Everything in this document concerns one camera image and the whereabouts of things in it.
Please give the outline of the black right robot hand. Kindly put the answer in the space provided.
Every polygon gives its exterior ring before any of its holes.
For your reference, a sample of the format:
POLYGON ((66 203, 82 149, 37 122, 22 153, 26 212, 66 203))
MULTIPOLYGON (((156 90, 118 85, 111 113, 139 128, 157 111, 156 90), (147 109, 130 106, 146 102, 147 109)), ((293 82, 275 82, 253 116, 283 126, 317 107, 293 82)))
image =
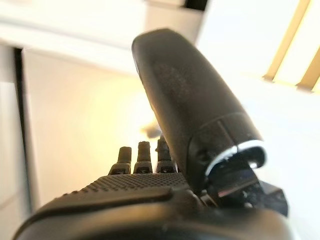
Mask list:
POLYGON ((119 150, 108 175, 55 198, 16 240, 295 240, 283 190, 259 180, 265 143, 208 60, 170 29, 137 36, 137 73, 161 129, 119 150))

